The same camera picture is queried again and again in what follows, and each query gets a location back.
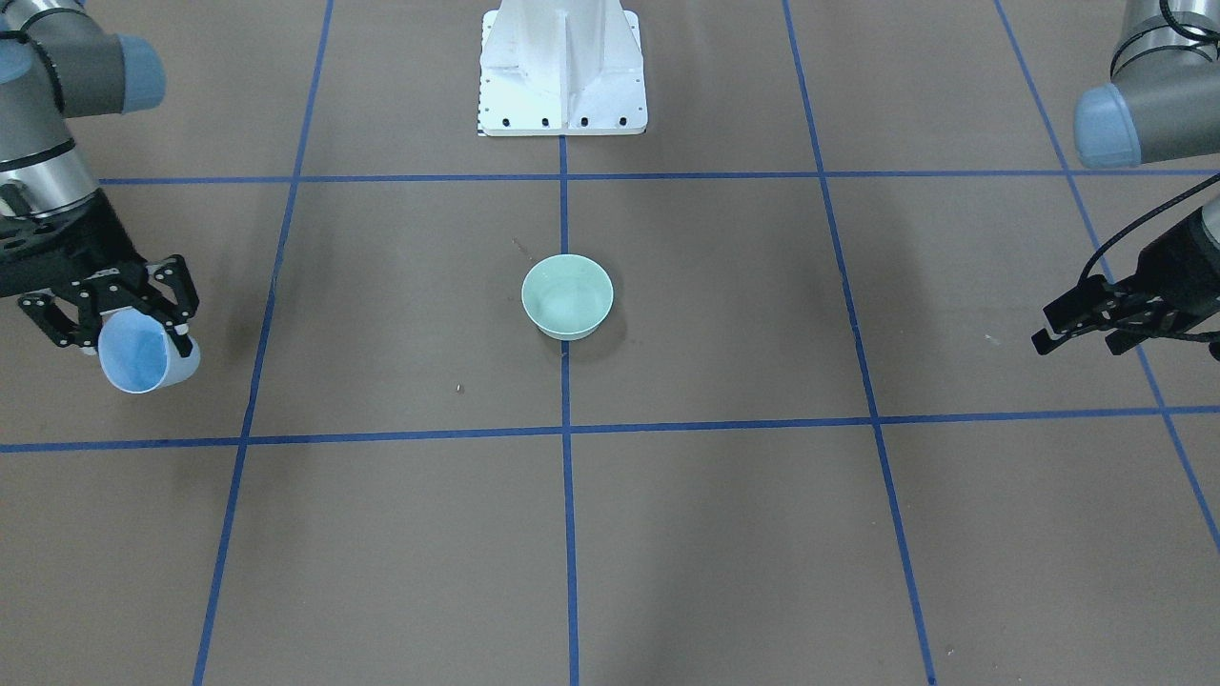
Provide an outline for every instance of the blue joint cap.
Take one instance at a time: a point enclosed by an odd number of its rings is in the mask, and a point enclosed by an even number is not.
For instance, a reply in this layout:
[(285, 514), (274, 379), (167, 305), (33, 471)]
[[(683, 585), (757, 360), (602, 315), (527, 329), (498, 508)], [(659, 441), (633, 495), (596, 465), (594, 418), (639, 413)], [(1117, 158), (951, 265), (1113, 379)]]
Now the blue joint cap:
[(1113, 83), (1085, 93), (1076, 104), (1076, 153), (1089, 168), (1135, 167), (1143, 161), (1136, 122)]
[(151, 110), (165, 100), (165, 67), (156, 49), (134, 35), (118, 35), (123, 49), (123, 114)]
[[(9, 31), (9, 22), (0, 15), (0, 31)], [(0, 40), (0, 83), (17, 81), (34, 66), (34, 54), (29, 45), (16, 40)]]

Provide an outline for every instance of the light blue cup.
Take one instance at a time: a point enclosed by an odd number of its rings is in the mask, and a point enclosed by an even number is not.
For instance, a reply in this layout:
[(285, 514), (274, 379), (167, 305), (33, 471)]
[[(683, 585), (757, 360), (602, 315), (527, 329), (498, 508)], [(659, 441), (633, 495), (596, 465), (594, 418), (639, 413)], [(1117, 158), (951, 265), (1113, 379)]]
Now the light blue cup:
[(199, 343), (183, 358), (155, 319), (126, 309), (118, 310), (101, 327), (98, 358), (101, 371), (126, 393), (148, 393), (190, 378), (199, 369)]
[(521, 304), (543, 333), (580, 341), (610, 314), (614, 283), (606, 270), (581, 255), (554, 255), (538, 262), (521, 284)]

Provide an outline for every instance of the white plastic base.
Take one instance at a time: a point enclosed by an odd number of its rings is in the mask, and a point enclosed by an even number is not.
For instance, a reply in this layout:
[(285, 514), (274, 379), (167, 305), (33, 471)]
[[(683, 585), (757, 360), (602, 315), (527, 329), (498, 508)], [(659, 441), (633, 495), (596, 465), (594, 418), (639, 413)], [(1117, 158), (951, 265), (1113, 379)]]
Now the white plastic base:
[(648, 127), (639, 17), (619, 0), (504, 0), (483, 17), (479, 135)]

